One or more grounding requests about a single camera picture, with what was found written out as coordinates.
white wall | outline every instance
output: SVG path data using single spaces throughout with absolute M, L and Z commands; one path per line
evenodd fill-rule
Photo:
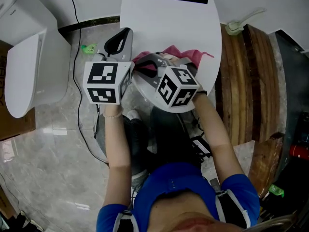
M 251 24 L 266 33 L 279 29 L 309 51 L 309 0 L 214 0 L 222 23 L 241 18 L 254 8 L 267 12 Z M 55 15 L 58 26 L 76 23 L 70 0 L 41 0 Z M 75 0 L 80 21 L 120 14 L 121 0 Z
M 251 22 L 272 33 L 284 30 L 301 47 L 309 51 L 309 0 L 214 0 L 222 23 L 241 18 L 256 7 L 267 12 Z
M 75 24 L 71 0 L 40 0 L 56 17 L 58 27 Z M 121 0 L 74 0 L 79 21 L 115 16 L 120 14 Z

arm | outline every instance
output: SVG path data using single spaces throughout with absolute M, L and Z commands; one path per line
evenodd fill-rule
M 121 112 L 121 106 L 105 108 L 105 147 L 110 166 L 110 176 L 103 206 L 108 204 L 130 205 L 131 160 L 122 116 L 110 118 Z
M 222 184 L 225 179 L 234 174 L 243 174 L 224 124 L 207 95 L 196 94 L 193 103 L 211 147 L 219 182 Z

pink cloth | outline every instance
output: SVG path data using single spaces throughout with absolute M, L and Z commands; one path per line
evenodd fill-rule
M 168 47 L 167 49 L 165 49 L 162 52 L 171 54 L 171 55 L 178 57 L 178 58 L 189 58 L 196 65 L 197 68 L 199 67 L 199 63 L 201 62 L 202 56 L 204 54 L 208 55 L 211 58 L 214 58 L 214 56 L 210 55 L 209 53 L 200 52 L 198 50 L 188 50 L 188 51 L 185 51 L 185 52 L 180 52 L 177 49 L 177 47 L 174 46 L 174 45 L 171 45 L 170 47 Z M 150 54 L 150 52 L 141 52 L 132 61 L 134 63 L 136 63 L 141 57 L 143 57 L 147 54 Z M 146 68 L 146 69 L 149 69 L 149 70 L 156 71 L 156 68 L 154 67 L 153 64 L 148 64 L 148 65 L 142 66 L 140 68 Z

blue shirt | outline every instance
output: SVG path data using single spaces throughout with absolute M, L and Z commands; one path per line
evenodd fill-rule
M 248 211 L 251 226 L 255 225 L 259 216 L 260 203 L 248 177 L 244 174 L 230 176 L 221 186 L 221 190 L 227 189 L 234 193 L 241 206 Z M 169 163 L 149 175 L 135 198 L 132 213 L 140 232 L 147 231 L 151 206 L 157 197 L 181 190 L 191 190 L 198 194 L 211 215 L 219 220 L 215 205 L 216 193 L 203 178 L 201 170 L 189 163 Z M 112 232 L 118 214 L 126 209 L 127 207 L 122 204 L 109 204 L 101 208 L 98 214 L 97 232 Z

power cord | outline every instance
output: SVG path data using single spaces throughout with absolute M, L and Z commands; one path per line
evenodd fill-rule
M 195 117 L 194 113 L 192 112 L 192 110 L 190 111 L 193 117 L 193 121 L 192 124 L 194 126 L 197 126 L 199 128 L 200 131 L 202 131 L 202 134 L 200 135 L 201 137 L 204 135 L 204 130 L 201 128 L 201 125 L 199 124 L 199 117 L 198 119 Z
M 81 107 L 81 104 L 82 104 L 83 93 L 82 93 L 82 90 L 79 88 L 79 86 L 78 86 L 78 84 L 77 84 L 77 82 L 76 82 L 76 80 L 75 80 L 75 63 L 76 63 L 76 59 L 77 59 L 77 56 L 78 56 L 78 53 L 79 53 L 79 49 L 80 49 L 80 47 L 81 47 L 82 29 L 81 29 L 80 22 L 79 22 L 79 20 L 78 20 L 78 18 L 77 18 L 76 7 L 75 7 L 74 0 L 72 0 L 72 2 L 73 2 L 74 12 L 75 12 L 75 18 L 76 18 L 77 25 L 78 25 L 78 30 L 79 30 L 78 48 L 77 48 L 77 53 L 76 53 L 76 55 L 75 55 L 74 64 L 73 64 L 73 81 L 74 81 L 76 87 L 78 88 L 78 91 L 79 91 L 80 96 L 81 96 L 81 99 L 80 99 L 79 104 L 78 104 L 78 109 L 77 109 L 77 125 L 78 125 L 78 130 L 79 130 L 79 132 L 81 133 L 82 138 L 83 138 L 83 140 L 84 140 L 84 142 L 85 142 L 85 144 L 86 144 L 86 146 L 87 146 L 89 152 L 92 154 L 92 156 L 93 156 L 94 158 L 98 159 L 99 161 L 105 163 L 107 166 L 109 166 L 109 164 L 108 164 L 107 161 L 105 161 L 105 160 L 103 160 L 103 159 L 97 157 L 95 154 L 93 154 L 93 152 L 91 151 L 91 149 L 90 149 L 90 147 L 89 147 L 89 145 L 88 145 L 88 143 L 87 143 L 87 141 L 86 141 L 86 139 L 85 139 L 85 137 L 84 137 L 84 134 L 82 133 L 81 126 L 80 126 L 80 123 L 79 123 L 79 110 L 80 110 L 80 107 Z

